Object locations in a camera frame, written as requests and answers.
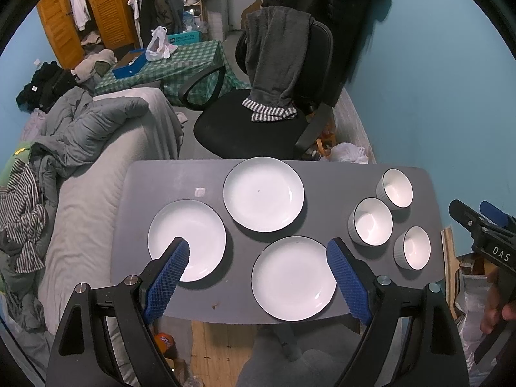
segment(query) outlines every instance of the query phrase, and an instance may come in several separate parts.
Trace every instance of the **black office chair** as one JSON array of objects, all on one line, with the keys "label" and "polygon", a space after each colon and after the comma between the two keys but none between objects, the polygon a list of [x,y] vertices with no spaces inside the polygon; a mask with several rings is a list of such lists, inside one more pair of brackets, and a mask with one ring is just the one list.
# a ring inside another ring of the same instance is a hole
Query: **black office chair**
[{"label": "black office chair", "polygon": [[[238,66],[247,74],[245,33],[237,43]],[[297,81],[293,100],[298,110],[294,119],[276,122],[252,122],[252,111],[242,105],[250,90],[231,90],[219,98],[225,66],[203,69],[179,91],[179,99],[188,108],[203,110],[194,126],[201,145],[222,158],[247,159],[267,156],[282,160],[299,159],[321,135],[332,109],[322,103],[324,86],[333,54],[333,37],[322,23],[314,21],[310,28],[308,49]],[[204,104],[188,101],[188,93],[203,78],[218,71],[218,81],[210,99]],[[305,116],[316,111],[310,123]]]}]

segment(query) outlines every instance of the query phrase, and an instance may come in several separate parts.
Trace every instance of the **white plate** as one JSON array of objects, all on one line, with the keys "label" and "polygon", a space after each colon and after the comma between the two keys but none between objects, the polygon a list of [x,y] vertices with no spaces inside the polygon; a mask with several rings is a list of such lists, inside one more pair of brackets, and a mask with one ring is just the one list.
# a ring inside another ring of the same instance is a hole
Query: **white plate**
[{"label": "white plate", "polygon": [[233,219],[254,231],[286,227],[301,212],[303,182],[283,161],[255,157],[239,163],[224,182],[224,204]]},{"label": "white plate", "polygon": [[165,206],[149,229],[151,258],[161,257],[176,237],[190,246],[190,261],[180,281],[197,281],[209,275],[224,256],[226,234],[222,220],[209,206],[185,199]]},{"label": "white plate", "polygon": [[295,322],[328,305],[337,282],[326,262],[326,248],[307,237],[286,237],[258,257],[251,286],[258,304],[273,317]]}]

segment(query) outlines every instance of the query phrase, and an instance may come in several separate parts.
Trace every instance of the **louvered wardrobe door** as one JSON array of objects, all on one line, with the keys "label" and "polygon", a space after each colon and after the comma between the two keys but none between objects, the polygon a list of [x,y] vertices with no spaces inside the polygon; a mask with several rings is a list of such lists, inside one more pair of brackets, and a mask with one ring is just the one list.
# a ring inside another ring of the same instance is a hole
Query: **louvered wardrobe door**
[{"label": "louvered wardrobe door", "polygon": [[70,0],[41,0],[38,13],[59,64],[74,69],[83,60],[84,52],[72,19]]},{"label": "louvered wardrobe door", "polygon": [[134,22],[127,0],[89,0],[100,36],[108,49],[135,44]]}]

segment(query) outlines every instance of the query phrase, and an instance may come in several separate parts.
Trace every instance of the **striped shirt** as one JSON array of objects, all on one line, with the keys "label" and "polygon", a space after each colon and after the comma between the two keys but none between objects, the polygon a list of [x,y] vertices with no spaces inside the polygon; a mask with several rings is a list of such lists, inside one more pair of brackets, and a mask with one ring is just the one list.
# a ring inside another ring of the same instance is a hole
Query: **striped shirt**
[{"label": "striped shirt", "polygon": [[242,104],[254,112],[251,115],[252,122],[283,121],[284,119],[292,119],[296,117],[297,114],[296,108],[293,106],[287,109],[271,108],[269,106],[265,106],[264,104],[253,102],[251,99],[245,99]]},{"label": "striped shirt", "polygon": [[45,267],[35,246],[46,221],[34,173],[28,164],[16,159],[7,187],[0,187],[0,232],[5,230],[7,239],[22,247],[12,256],[15,272],[31,273]]}]

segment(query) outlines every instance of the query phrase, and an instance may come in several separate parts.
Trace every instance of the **metal screw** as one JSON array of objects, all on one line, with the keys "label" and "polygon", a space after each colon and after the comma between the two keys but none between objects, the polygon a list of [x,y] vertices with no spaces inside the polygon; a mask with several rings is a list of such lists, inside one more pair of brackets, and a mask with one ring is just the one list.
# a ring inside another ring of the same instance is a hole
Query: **metal screw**
[{"label": "metal screw", "polygon": [[86,291],[86,289],[88,288],[88,284],[85,284],[84,282],[81,282],[80,284],[78,284],[76,287],[75,287],[75,291],[76,293],[83,293],[84,291]]},{"label": "metal screw", "polygon": [[428,289],[430,291],[432,291],[433,293],[437,293],[441,290],[440,286],[438,286],[437,284],[434,284],[434,283],[428,284]]},{"label": "metal screw", "polygon": [[391,284],[391,278],[385,275],[380,275],[378,278],[376,278],[378,283],[383,286],[387,286]]},{"label": "metal screw", "polygon": [[130,275],[124,279],[124,283],[128,286],[134,285],[138,282],[138,277],[136,275]]}]

